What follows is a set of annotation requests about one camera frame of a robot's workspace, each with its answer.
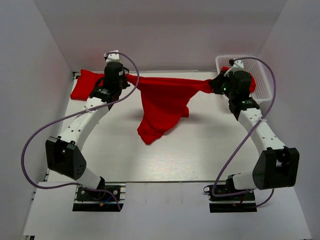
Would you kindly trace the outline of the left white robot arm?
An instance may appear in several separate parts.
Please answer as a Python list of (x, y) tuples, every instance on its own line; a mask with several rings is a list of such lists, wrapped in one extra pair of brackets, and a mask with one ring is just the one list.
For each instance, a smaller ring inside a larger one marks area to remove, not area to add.
[(88, 136), (119, 100), (122, 90), (129, 87), (126, 68), (112, 61), (104, 68), (104, 76), (94, 85), (85, 103), (84, 114), (79, 114), (57, 137), (45, 142), (47, 166), (51, 171), (69, 177), (88, 188), (88, 193), (99, 200), (105, 196), (105, 180), (93, 173), (81, 152)]

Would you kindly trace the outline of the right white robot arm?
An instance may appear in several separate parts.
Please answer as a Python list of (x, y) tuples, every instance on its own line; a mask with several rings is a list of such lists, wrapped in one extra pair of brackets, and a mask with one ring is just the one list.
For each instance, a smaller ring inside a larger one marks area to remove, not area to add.
[(296, 184), (300, 153), (295, 147), (287, 147), (269, 127), (260, 106), (250, 96), (253, 82), (250, 73), (227, 67), (209, 82), (213, 93), (228, 98), (230, 112), (247, 130), (240, 145), (252, 139), (259, 153), (253, 170), (230, 175), (223, 191), (218, 191), (218, 184), (214, 183), (211, 194), (215, 198), (236, 200), (251, 190), (288, 188)]

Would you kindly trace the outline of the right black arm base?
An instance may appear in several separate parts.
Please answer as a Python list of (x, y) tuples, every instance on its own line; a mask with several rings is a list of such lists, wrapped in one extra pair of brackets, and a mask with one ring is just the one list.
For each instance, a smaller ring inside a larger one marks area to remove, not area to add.
[(209, 198), (210, 213), (254, 213), (257, 212), (256, 199), (253, 192), (216, 197), (212, 195), (213, 185), (206, 185), (203, 192)]

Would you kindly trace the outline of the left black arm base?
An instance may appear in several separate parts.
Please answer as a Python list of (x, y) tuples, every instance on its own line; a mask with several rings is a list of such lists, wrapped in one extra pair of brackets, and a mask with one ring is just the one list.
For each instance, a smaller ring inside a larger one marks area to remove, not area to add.
[(120, 212), (125, 202), (126, 184), (111, 183), (105, 184), (105, 189), (111, 192), (94, 192), (85, 189), (83, 186), (76, 188), (73, 212)]

